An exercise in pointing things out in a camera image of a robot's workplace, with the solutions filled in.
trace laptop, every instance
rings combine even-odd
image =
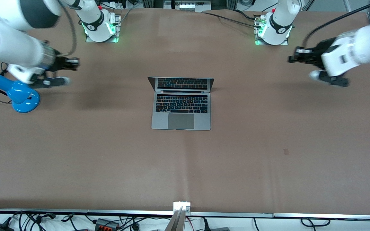
[[[210,130],[213,79],[148,77],[154,88],[152,129]]]

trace brown table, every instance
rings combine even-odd
[[[85,43],[78,27],[81,67],[60,72],[71,86],[40,90],[29,114],[0,104],[0,208],[170,210],[189,200],[193,211],[370,215],[370,64],[335,88],[286,62],[340,14],[301,12],[290,45],[277,47],[177,10],[131,11],[117,44]],[[308,44],[366,23],[356,14]],[[31,34],[69,50],[66,17]],[[212,130],[152,130],[148,76],[215,78]]]

